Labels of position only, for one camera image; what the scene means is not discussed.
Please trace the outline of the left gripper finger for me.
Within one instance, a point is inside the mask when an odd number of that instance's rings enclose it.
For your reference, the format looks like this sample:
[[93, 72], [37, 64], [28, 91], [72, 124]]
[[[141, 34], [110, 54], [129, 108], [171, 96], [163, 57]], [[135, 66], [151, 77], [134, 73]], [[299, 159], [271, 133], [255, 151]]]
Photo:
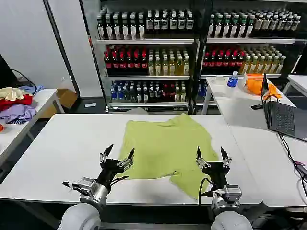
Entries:
[[133, 148], [128, 157], [123, 159], [122, 161], [118, 162], [117, 163], [117, 166], [119, 168], [121, 168], [123, 171], [126, 171], [128, 168], [130, 168], [132, 165], [133, 165], [133, 156], [134, 156], [134, 151], [135, 151], [135, 148]]
[[107, 157], [109, 156], [114, 144], [108, 146], [103, 153], [100, 153], [100, 163], [106, 163]]

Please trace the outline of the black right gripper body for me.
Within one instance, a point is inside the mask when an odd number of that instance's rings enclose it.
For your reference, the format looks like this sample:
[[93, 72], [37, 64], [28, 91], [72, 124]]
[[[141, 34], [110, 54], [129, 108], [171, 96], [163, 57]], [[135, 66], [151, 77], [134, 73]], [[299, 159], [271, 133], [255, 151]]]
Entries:
[[205, 166], [202, 172], [208, 175], [211, 179], [211, 191], [222, 189], [227, 185], [226, 175], [228, 174], [230, 167], [224, 166], [223, 162], [209, 162], [210, 166]]

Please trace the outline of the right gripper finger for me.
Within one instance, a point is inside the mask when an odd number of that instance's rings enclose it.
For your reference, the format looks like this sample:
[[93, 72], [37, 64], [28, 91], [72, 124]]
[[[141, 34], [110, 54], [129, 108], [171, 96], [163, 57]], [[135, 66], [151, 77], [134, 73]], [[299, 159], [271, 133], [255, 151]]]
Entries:
[[228, 157], [227, 152], [224, 150], [223, 147], [220, 147], [221, 155], [223, 158], [223, 168], [229, 168], [230, 163], [232, 162], [232, 158]]
[[202, 158], [200, 147], [197, 147], [196, 164], [200, 169], [210, 168], [211, 165]]

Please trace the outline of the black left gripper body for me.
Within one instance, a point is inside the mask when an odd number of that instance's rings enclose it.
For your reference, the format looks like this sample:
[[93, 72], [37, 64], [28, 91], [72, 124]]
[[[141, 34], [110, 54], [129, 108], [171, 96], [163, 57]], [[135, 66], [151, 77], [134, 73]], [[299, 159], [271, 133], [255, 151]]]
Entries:
[[114, 179], [117, 174], [124, 172], [117, 166], [118, 162], [120, 161], [115, 159], [107, 159], [106, 163], [100, 163], [102, 170], [96, 179], [96, 182], [103, 185], [107, 190], [111, 190], [112, 185], [125, 179], [125, 176]]

